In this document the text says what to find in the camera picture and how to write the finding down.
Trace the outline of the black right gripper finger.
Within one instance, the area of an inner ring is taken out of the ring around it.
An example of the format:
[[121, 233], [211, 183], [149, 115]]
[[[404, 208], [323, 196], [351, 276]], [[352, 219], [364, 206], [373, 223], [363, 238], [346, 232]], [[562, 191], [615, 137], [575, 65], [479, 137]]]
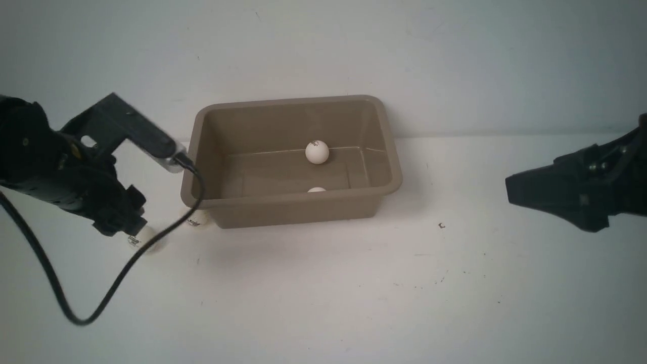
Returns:
[[505, 188], [510, 204], [559, 217], [582, 231], [596, 233], [610, 226], [608, 214], [594, 206], [585, 184], [562, 167], [513, 174], [505, 179]]

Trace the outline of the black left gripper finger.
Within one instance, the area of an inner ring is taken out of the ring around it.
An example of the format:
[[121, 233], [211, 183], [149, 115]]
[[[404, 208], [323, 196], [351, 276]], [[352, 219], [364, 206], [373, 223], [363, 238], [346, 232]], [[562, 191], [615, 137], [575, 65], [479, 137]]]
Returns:
[[141, 217], [144, 213], [146, 201], [144, 195], [134, 185], [130, 185], [126, 189], [126, 216]]
[[142, 216], [114, 216], [104, 223], [104, 235], [113, 237], [116, 233], [138, 235], [148, 222]]

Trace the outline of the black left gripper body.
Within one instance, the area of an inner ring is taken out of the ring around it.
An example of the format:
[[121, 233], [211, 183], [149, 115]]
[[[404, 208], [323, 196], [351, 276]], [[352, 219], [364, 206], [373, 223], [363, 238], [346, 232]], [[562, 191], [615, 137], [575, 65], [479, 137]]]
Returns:
[[104, 235], [104, 223], [126, 216], [126, 189], [116, 177], [115, 157], [97, 163], [79, 142], [66, 142], [53, 166], [30, 180], [30, 195], [93, 222]]

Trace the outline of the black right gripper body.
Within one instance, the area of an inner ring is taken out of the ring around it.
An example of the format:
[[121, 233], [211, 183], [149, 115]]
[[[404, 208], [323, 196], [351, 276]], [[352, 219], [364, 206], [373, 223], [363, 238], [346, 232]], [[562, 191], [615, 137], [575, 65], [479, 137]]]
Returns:
[[638, 126], [603, 145], [594, 144], [553, 161], [564, 168], [565, 193], [553, 214], [583, 231], [601, 231], [610, 217], [645, 217], [645, 114]]

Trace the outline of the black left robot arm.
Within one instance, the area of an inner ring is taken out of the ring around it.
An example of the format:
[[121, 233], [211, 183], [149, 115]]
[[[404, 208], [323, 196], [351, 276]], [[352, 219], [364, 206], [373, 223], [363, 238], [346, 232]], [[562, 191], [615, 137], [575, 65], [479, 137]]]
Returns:
[[54, 130], [37, 102], [2, 97], [2, 186], [85, 217], [107, 237], [136, 235], [146, 199], [118, 180], [111, 149], [81, 142], [87, 116]]

